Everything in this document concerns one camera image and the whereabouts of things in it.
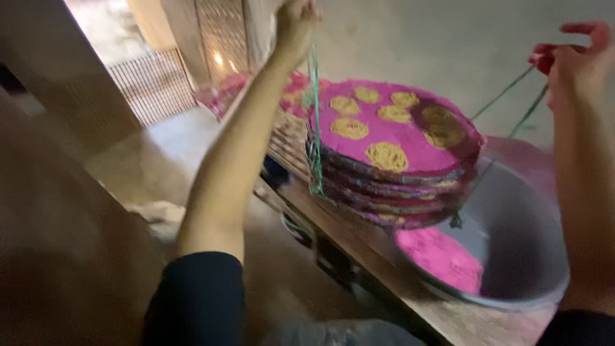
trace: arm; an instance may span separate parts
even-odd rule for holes
[[[310,0],[291,0],[277,13],[274,53],[205,155],[190,193],[176,256],[226,252],[244,260],[243,221],[289,72],[304,60],[319,15]]]
[[[555,167],[571,281],[562,307],[615,315],[615,156],[600,111],[615,49],[604,23],[564,25],[592,47],[536,46],[531,60],[549,75]]]

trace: green string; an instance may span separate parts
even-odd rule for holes
[[[316,43],[312,45],[312,55],[307,59],[307,73],[310,77],[310,86],[312,88],[308,95],[304,95],[304,103],[309,101],[310,105],[314,105],[315,112],[315,140],[311,141],[308,153],[311,175],[309,191],[312,195],[319,195],[321,198],[326,199],[327,197],[322,188],[322,162],[320,160],[320,110],[318,104],[318,55]]]
[[[521,118],[521,120],[519,120],[517,122],[517,124],[515,125],[515,127],[512,129],[512,131],[509,133],[509,135],[506,137],[508,139],[511,139],[513,137],[515,137],[515,135],[517,134],[517,132],[519,131],[519,129],[521,129],[521,127],[523,126],[523,123],[525,123],[525,121],[527,119],[530,118],[530,116],[534,113],[534,111],[536,110],[536,108],[538,108],[538,105],[540,105],[540,102],[542,101],[542,99],[544,99],[545,95],[547,94],[547,91],[549,90],[548,86],[544,86],[542,88],[542,90],[540,91],[540,94],[538,94],[538,96],[534,99],[534,102],[532,103],[532,105],[530,106],[530,108],[528,109],[527,112],[525,112],[525,114],[523,115],[523,117]],[[480,185],[480,183],[483,181],[483,179],[485,178],[485,176],[487,175],[487,173],[489,173],[489,170],[491,170],[491,168],[493,167],[493,164],[497,161],[497,159],[492,159],[489,164],[487,165],[487,167],[485,168],[485,170],[483,171],[483,173],[478,176],[475,180],[474,180],[474,186],[472,187],[472,190],[470,191],[470,194],[467,196],[466,201],[470,199],[470,197],[472,196],[472,194],[474,193],[474,191],[478,188],[478,186]],[[450,226],[451,228],[461,228],[462,227],[462,221],[461,221],[461,217],[459,216],[459,211],[463,208],[463,204],[461,206],[459,206],[459,208],[454,212],[453,217],[451,218],[451,222],[450,222]]]
[[[502,96],[504,96],[504,94],[506,94],[509,90],[511,90],[514,86],[516,86],[517,83],[523,80],[523,78],[525,78],[533,70],[534,70],[534,65],[532,65],[529,69],[523,72],[521,76],[517,77],[507,87],[505,87],[504,90],[498,96],[496,96],[495,99],[491,100],[491,102],[487,103],[483,108],[481,108],[480,111],[478,111],[473,117],[471,117],[470,120],[474,122],[481,114],[483,114],[487,109],[489,109],[489,107],[493,106],[494,103],[496,103]]]

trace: stack of pink discs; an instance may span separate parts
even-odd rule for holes
[[[314,108],[308,119],[309,147]],[[319,120],[325,195],[385,227],[421,228],[454,213],[485,144],[449,100],[400,84],[329,84]]]

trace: wooden table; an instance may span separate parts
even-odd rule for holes
[[[279,113],[268,154],[297,178],[280,196],[308,219],[356,265],[416,312],[453,345],[533,345],[548,325],[556,306],[532,312],[504,312],[457,299],[441,299],[418,277],[395,264],[391,242],[382,229],[311,196],[304,158],[306,125]]]

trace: metal grille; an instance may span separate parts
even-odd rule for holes
[[[196,106],[177,48],[108,66],[143,127]]]
[[[207,67],[213,81],[248,71],[247,35],[242,0],[195,0]]]

